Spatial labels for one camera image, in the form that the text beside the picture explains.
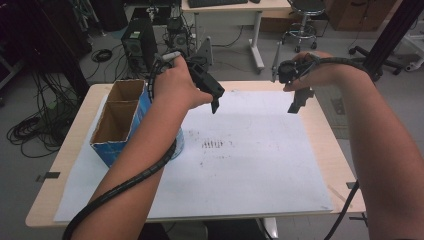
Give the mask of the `blue cardboard box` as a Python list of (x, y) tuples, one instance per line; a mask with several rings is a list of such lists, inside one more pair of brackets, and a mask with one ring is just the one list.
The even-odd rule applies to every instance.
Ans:
[(90, 146), (111, 167), (151, 106), (141, 79), (118, 80), (106, 97)]

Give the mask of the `black computer tower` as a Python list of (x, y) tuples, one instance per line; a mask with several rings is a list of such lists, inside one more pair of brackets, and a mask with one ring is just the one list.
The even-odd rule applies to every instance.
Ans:
[(149, 19), (131, 20), (121, 42), (129, 66), (134, 72), (149, 72), (152, 69), (158, 48)]

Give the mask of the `white paper sheet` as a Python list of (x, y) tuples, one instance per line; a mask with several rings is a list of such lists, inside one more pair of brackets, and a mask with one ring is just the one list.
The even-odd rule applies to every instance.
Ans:
[(328, 213), (333, 204), (304, 124), (282, 91), (226, 92), (182, 124), (149, 221)]

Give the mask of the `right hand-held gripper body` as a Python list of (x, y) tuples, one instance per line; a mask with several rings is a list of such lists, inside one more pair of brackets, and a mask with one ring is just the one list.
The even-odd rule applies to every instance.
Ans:
[(300, 78), (306, 71), (308, 65), (306, 63), (296, 62), (293, 60), (282, 61), (281, 57), (282, 42), (277, 43), (277, 50), (271, 66), (272, 82), (278, 81), (281, 84), (288, 84), (295, 79)]

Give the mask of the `person's right hand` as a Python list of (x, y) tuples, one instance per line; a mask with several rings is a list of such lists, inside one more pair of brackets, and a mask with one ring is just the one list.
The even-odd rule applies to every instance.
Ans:
[(348, 70), (347, 65), (320, 64), (300, 79), (294, 80), (291, 84), (286, 84), (283, 90), (291, 92), (308, 87), (338, 85), (340, 81), (346, 78)]

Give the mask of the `dark curtain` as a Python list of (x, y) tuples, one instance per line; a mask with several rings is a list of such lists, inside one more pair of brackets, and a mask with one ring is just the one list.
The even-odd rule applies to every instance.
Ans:
[(89, 84), (79, 61), (91, 46), (69, 0), (0, 0), (0, 29), (42, 75), (62, 73), (85, 98)]

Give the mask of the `black metal stand post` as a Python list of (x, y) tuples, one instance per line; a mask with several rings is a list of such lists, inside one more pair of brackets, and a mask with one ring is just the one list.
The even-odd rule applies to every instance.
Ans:
[(424, 0), (401, 2), (363, 62), (373, 81), (382, 76), (382, 66), (423, 10)]

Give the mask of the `small black computer case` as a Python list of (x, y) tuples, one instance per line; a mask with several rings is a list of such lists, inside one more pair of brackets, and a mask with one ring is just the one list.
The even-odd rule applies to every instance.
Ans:
[(167, 20), (167, 46), (172, 50), (180, 50), (189, 56), (189, 34), (181, 17)]

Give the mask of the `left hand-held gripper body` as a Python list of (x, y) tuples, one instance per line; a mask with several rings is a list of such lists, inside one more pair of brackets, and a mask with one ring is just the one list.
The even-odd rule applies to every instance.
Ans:
[(187, 66), (195, 85), (203, 92), (209, 93), (217, 101), (225, 92), (220, 83), (208, 73), (213, 64), (211, 38), (207, 37), (197, 52), (187, 60)]

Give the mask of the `black office chair base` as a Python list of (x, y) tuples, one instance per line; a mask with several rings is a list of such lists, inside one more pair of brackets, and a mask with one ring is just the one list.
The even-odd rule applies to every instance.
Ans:
[(372, 74), (375, 81), (383, 75), (384, 66), (392, 68), (393, 75), (399, 75), (404, 69), (403, 65), (389, 60), (389, 53), (385, 50), (372, 49), (367, 51), (360, 46), (355, 46), (348, 50), (348, 54), (351, 56), (361, 54), (361, 57), (354, 58), (354, 61), (360, 62)]

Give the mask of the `person's black clothing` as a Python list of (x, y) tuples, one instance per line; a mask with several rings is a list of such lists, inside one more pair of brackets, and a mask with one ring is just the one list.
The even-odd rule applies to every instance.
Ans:
[[(206, 228), (207, 240), (267, 240), (254, 219), (212, 220), (203, 221), (202, 224)], [(162, 224), (147, 223), (137, 240), (171, 240), (171, 238)]]

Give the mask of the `person's left hand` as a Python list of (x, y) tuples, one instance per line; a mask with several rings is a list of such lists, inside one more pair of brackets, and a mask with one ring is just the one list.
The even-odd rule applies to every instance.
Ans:
[(173, 63), (172, 68), (165, 70), (155, 79), (153, 104), (188, 111), (211, 103), (212, 95), (200, 91), (194, 85), (185, 59), (178, 56)]

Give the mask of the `white round container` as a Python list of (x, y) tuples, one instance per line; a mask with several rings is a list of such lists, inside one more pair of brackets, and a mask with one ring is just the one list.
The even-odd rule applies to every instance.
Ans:
[(173, 144), (171, 145), (171, 150), (172, 150), (171, 159), (175, 159), (181, 154), (181, 152), (184, 149), (184, 144), (185, 144), (185, 140), (184, 140), (183, 130), (179, 129), (177, 136)]

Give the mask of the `black keyboard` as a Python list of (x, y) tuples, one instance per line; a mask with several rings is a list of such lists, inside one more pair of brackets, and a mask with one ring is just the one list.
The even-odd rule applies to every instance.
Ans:
[(246, 4), (248, 0), (187, 0), (190, 8)]

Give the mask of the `black stool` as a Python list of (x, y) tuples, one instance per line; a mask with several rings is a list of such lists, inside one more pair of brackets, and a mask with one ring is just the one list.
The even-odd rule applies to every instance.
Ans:
[(325, 12), (325, 4), (322, 0), (287, 0), (294, 13), (302, 17), (300, 22), (292, 23), (281, 37), (281, 43), (286, 42), (287, 37), (298, 40), (294, 51), (299, 53), (303, 40), (312, 39), (311, 49), (317, 48), (316, 29), (308, 23), (311, 17), (320, 16)]

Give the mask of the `wooden cabinet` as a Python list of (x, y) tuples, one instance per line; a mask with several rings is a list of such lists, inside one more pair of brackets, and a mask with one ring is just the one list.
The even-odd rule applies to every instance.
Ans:
[(377, 31), (397, 0), (324, 0), (337, 31)]

